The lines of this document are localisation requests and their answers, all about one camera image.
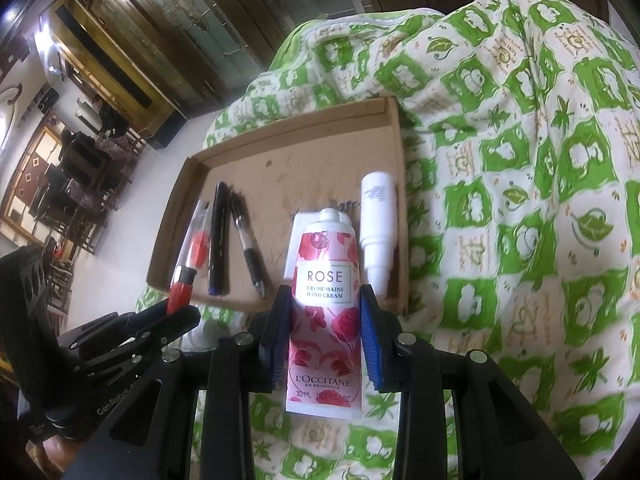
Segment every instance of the black pen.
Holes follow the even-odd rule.
[[[226,218],[229,188],[224,182],[216,186],[211,215],[211,242],[209,245],[209,294],[221,296],[225,282]]]
[[[249,274],[251,281],[254,284],[255,289],[264,299],[264,277],[262,276],[262,265],[260,264],[260,257],[254,248],[254,238],[249,232],[246,216],[242,210],[242,200],[237,193],[231,192],[229,197],[229,209],[231,209],[231,216],[238,230],[240,237],[240,244],[242,245],[242,251],[244,252],[244,259],[246,260],[246,266],[249,268]]]

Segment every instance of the tiled floor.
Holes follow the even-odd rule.
[[[67,330],[109,312],[133,310],[175,179],[184,159],[202,148],[215,116],[187,122],[167,148],[142,155],[95,256],[83,251],[76,260]]]

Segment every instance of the green and white quilt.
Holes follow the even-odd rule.
[[[309,22],[205,144],[396,97],[411,258],[402,324],[437,348],[491,354],[591,479],[640,411],[638,66],[634,45],[567,0]],[[145,296],[140,308],[157,299]],[[241,314],[204,312],[241,329]],[[286,413],[283,392],[253,397],[259,480],[390,479],[399,396],[365,382],[355,421]],[[450,404],[447,427],[456,478]]]

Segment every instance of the cardboard tray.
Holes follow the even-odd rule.
[[[398,188],[398,248],[382,306],[405,310],[408,295],[408,232],[404,196],[404,151],[398,108],[378,98],[278,121],[187,158],[158,230],[147,283],[168,291],[182,240],[200,197],[213,200],[224,180],[246,201],[249,222],[268,274],[268,294],[256,293],[235,226],[228,226],[227,295],[207,293],[207,271],[194,281],[193,300],[245,312],[270,308],[283,272],[293,217],[325,207],[345,210],[356,236],[360,182],[371,171],[395,176]]]

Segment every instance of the hand cream tube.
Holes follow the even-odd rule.
[[[335,209],[303,231],[293,276],[288,412],[360,418],[360,307],[355,232]]]

